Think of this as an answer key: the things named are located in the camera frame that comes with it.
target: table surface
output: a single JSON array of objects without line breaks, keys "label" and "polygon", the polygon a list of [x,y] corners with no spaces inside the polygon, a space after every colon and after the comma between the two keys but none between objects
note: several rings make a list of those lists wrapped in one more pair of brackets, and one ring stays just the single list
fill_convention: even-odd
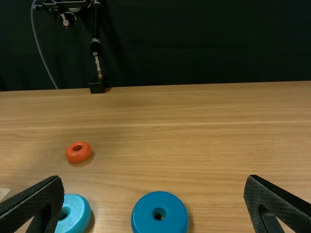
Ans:
[{"label": "table surface", "polygon": [[[88,232],[130,233],[143,195],[177,195],[190,233],[251,233],[243,200],[257,174],[311,201],[311,82],[0,93],[0,185],[59,175],[90,203]],[[69,164],[66,147],[94,155]]]}]

